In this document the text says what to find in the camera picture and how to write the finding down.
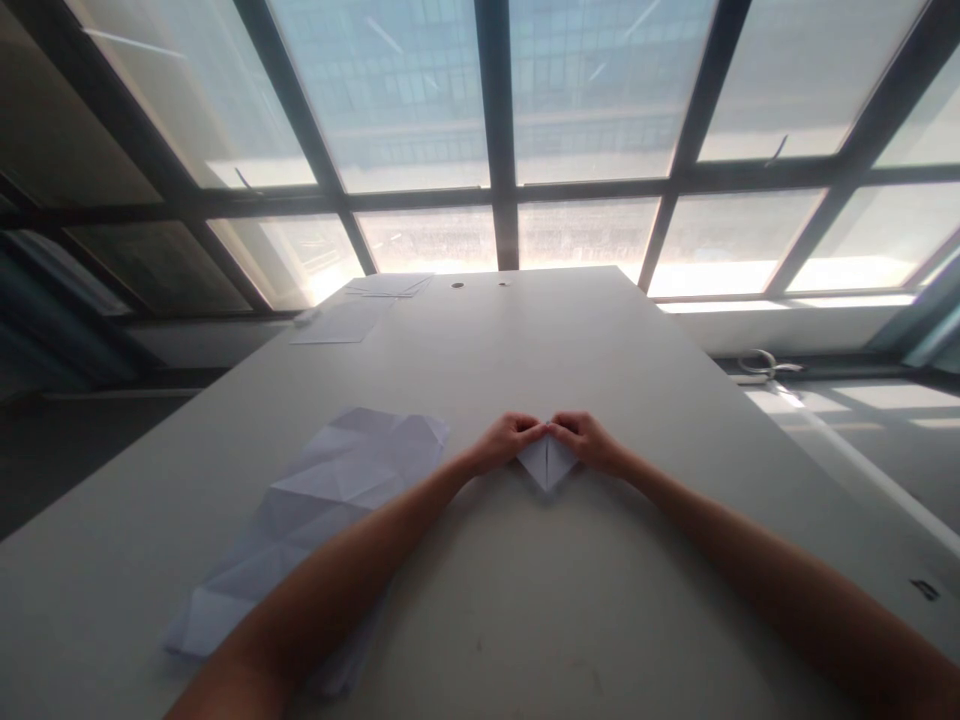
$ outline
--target table surface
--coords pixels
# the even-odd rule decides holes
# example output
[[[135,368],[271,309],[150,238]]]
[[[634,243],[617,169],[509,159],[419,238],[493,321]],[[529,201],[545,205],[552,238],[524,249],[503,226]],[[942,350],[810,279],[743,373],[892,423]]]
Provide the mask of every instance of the table surface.
[[[960,659],[955,599],[925,601],[925,569],[616,268],[437,276],[362,343],[295,332],[0,545],[0,716],[162,715],[195,671],[160,649],[166,625],[349,405],[445,419],[447,455],[504,410],[589,409]],[[456,498],[399,573],[358,689],[295,716],[850,713],[639,494],[580,468],[544,503],[523,480],[512,464]]]

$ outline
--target paper sheet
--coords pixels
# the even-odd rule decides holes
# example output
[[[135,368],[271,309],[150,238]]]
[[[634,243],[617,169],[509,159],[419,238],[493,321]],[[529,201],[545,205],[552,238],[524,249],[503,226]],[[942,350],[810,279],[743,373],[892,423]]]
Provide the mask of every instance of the paper sheet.
[[[346,294],[364,297],[413,297],[427,286],[431,277],[432,273],[377,273],[348,282]]]
[[[446,423],[424,415],[341,413],[270,486],[246,530],[190,594],[165,647],[208,657],[313,550],[429,475],[448,435]],[[356,685],[383,605],[318,668],[311,689],[339,695]]]
[[[290,344],[362,342],[393,303],[392,297],[364,297],[334,305],[315,317]]]
[[[547,435],[520,451],[517,459],[546,494],[552,494],[557,484],[577,464],[577,457],[559,440]]]

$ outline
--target folded paper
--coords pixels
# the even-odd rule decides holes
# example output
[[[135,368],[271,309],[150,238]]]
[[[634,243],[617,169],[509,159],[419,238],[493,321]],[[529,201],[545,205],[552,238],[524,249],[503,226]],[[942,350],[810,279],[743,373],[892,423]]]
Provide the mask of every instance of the folded paper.
[[[552,435],[547,435],[528,445],[520,451],[517,459],[540,489],[547,494],[551,494],[557,484],[577,464],[576,455]]]
[[[165,647],[208,657],[250,610],[311,552],[429,475],[449,428],[424,415],[365,408],[341,413],[267,490],[240,538],[190,594]],[[308,685],[349,692],[373,642],[383,598]]]

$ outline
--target right hand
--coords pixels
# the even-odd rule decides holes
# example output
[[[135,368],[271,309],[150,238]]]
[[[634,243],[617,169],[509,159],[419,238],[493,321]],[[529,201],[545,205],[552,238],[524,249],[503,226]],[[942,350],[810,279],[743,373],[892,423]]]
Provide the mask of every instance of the right hand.
[[[635,458],[588,412],[559,412],[547,432],[570,448],[584,465],[607,475],[624,477]]]

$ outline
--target glass window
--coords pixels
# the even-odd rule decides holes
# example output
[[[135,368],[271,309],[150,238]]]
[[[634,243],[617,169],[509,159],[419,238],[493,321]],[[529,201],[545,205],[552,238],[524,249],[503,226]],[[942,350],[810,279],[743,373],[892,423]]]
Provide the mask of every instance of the glass window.
[[[93,113],[0,3],[0,168],[50,207],[159,202]]]
[[[938,277],[940,277],[940,273],[942,273],[944,270],[946,270],[946,269],[947,269],[947,266],[950,265],[951,263],[953,263],[958,257],[960,257],[960,247],[958,247],[956,250],[954,250],[952,253],[950,253],[950,254],[943,260],[943,262],[941,262],[939,265],[937,265],[937,267],[935,267],[935,268],[933,269],[933,272],[931,272],[929,275],[927,275],[927,276],[920,282],[920,287],[921,287],[921,288],[925,288],[927,285],[929,285],[929,284],[932,283],[934,280],[936,280]]]
[[[714,5],[512,0],[517,181],[666,176]]]
[[[960,226],[960,183],[860,188],[788,292],[894,288]]]
[[[201,187],[313,184],[232,0],[67,0]]]
[[[336,215],[211,220],[210,227],[274,310],[313,307],[363,275]]]
[[[791,190],[681,197],[650,296],[762,292],[822,195]]]
[[[347,192],[489,186],[472,0],[270,0]]]
[[[497,269],[489,207],[357,213],[380,272]]]
[[[960,49],[940,70],[877,166],[960,162]]]
[[[926,0],[754,0],[700,160],[835,153]]]
[[[530,203],[520,211],[520,269],[617,265],[633,282],[657,198]]]
[[[7,236],[101,315],[126,315],[130,312],[123,301],[52,240],[29,230],[7,233]]]
[[[70,234],[158,314],[250,310],[178,222],[85,226]]]

